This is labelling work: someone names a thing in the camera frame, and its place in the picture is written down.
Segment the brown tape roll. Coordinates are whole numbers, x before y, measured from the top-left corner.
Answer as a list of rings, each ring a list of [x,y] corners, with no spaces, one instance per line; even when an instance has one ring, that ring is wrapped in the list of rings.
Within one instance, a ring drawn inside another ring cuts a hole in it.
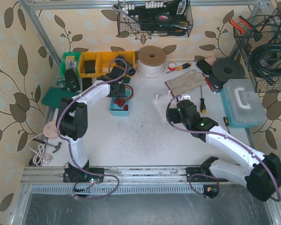
[[[130,85],[125,85],[125,95],[123,97],[118,97],[120,101],[127,102],[131,100],[134,96],[134,90]]]

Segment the white peg base plate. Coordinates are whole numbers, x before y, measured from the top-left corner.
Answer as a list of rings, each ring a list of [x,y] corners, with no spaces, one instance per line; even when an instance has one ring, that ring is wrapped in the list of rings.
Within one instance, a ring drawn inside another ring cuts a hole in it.
[[[172,93],[170,90],[168,90],[167,94],[162,96],[156,95],[155,98],[152,100],[163,121],[167,121],[166,108],[172,98],[173,98]]]

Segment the blue plastic tray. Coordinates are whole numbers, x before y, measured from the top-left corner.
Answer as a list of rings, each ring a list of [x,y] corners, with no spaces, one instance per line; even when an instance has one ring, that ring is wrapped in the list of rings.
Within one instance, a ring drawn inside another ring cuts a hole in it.
[[[113,97],[111,99],[110,104],[110,112],[113,116],[128,116],[129,115],[129,101],[125,102],[125,104],[120,108],[116,104],[114,104],[114,100],[118,97]]]

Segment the black orange screwdriver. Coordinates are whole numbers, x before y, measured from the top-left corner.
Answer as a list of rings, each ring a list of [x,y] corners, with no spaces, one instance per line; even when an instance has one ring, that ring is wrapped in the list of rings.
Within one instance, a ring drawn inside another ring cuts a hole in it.
[[[203,98],[202,86],[200,86],[200,112],[202,114],[206,113],[206,105],[205,105],[205,99]]]

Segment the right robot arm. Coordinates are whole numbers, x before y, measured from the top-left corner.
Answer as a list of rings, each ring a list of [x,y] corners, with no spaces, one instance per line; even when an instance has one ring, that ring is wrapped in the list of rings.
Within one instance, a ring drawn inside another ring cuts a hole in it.
[[[247,188],[260,201],[281,201],[281,160],[274,154],[255,150],[226,132],[209,117],[202,117],[189,99],[177,102],[176,108],[166,108],[166,120],[175,129],[182,124],[183,132],[211,144],[229,155],[236,164],[226,163],[217,157],[208,158],[203,164],[203,177],[229,180]]]

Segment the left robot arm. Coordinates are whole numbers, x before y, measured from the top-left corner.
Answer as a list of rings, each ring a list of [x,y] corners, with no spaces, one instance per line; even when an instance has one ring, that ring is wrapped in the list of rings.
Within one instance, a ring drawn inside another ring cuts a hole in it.
[[[56,120],[58,137],[67,142],[70,154],[70,165],[88,173],[83,136],[88,129],[88,107],[92,107],[100,99],[110,95],[111,85],[123,78],[127,68],[111,80],[97,80],[95,83],[75,97],[62,98]]]

